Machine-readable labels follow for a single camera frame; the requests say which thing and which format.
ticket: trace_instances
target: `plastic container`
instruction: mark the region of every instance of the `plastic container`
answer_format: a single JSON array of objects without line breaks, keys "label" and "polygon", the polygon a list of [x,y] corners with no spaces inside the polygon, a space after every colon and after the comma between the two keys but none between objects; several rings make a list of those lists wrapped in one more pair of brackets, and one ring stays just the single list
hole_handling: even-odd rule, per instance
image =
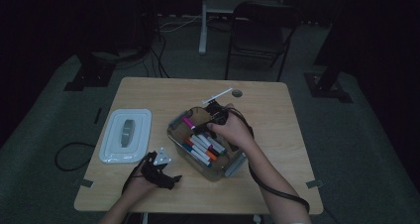
[{"label": "plastic container", "polygon": [[217,156],[215,161],[211,161],[211,167],[206,166],[202,161],[197,159],[196,156],[185,149],[185,140],[190,139],[191,135],[193,135],[193,131],[182,120],[183,116],[187,117],[196,126],[207,123],[212,119],[210,114],[204,108],[194,107],[179,114],[169,123],[167,135],[174,142],[178,154],[185,158],[195,169],[197,169],[210,181],[217,181],[223,176],[229,177],[235,175],[247,159],[243,152],[231,146],[221,136],[215,136],[215,134],[211,134],[209,132],[200,133],[202,135],[210,136],[225,149],[223,153],[220,153]]}]

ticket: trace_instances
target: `wooden table top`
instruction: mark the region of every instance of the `wooden table top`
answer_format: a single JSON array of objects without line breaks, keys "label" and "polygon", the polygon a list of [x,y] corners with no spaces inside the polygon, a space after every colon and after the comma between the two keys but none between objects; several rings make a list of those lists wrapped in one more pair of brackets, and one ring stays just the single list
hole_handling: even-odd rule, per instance
[{"label": "wooden table top", "polygon": [[212,95],[233,87],[242,97],[227,93],[218,103],[233,103],[253,127],[256,141],[268,159],[310,206],[320,214],[323,205],[316,187],[293,105],[284,83],[127,77],[121,81],[94,154],[85,174],[91,187],[80,186],[74,207],[80,211],[107,211],[121,194],[124,182],[137,164],[104,164],[99,159],[106,125],[117,109],[146,108],[152,112],[149,152],[165,148],[172,162],[163,170],[182,175],[173,190],[157,188],[138,202],[134,212],[268,214],[258,185],[245,163],[233,177],[211,182],[194,169],[175,149],[166,134],[168,123],[181,112],[202,105]]}]

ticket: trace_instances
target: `metal stand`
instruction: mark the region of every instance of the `metal stand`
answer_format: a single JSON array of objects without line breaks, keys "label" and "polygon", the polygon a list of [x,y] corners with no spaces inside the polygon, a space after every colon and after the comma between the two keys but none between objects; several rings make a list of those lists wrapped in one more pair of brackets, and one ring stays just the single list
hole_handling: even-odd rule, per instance
[{"label": "metal stand", "polygon": [[345,92],[337,80],[340,71],[332,66],[323,74],[304,73],[306,83],[313,97],[338,98],[342,103],[353,103],[349,93]]},{"label": "metal stand", "polygon": [[77,54],[81,62],[80,70],[64,91],[82,91],[84,87],[106,87],[115,68],[111,62],[99,61],[91,53]]}]

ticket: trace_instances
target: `white plastic tray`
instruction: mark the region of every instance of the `white plastic tray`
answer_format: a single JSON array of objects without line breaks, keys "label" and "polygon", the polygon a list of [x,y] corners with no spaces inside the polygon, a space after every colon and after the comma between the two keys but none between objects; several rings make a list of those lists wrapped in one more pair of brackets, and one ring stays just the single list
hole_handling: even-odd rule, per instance
[{"label": "white plastic tray", "polygon": [[[121,135],[126,120],[134,120],[131,143],[123,148]],[[118,109],[108,121],[102,140],[99,159],[103,163],[121,164],[138,162],[148,150],[152,113],[148,109]]]}]

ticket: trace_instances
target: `blue marker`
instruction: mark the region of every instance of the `blue marker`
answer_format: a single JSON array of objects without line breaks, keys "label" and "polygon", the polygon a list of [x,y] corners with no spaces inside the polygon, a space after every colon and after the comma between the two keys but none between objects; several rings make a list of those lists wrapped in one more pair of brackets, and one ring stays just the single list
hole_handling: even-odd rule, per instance
[{"label": "blue marker", "polygon": [[200,160],[204,165],[211,167],[211,163],[209,163],[203,157],[201,157],[200,154],[195,152],[190,146],[182,144],[182,147],[185,148],[185,150],[187,150],[189,153],[191,153],[192,156],[194,156],[196,159]]}]

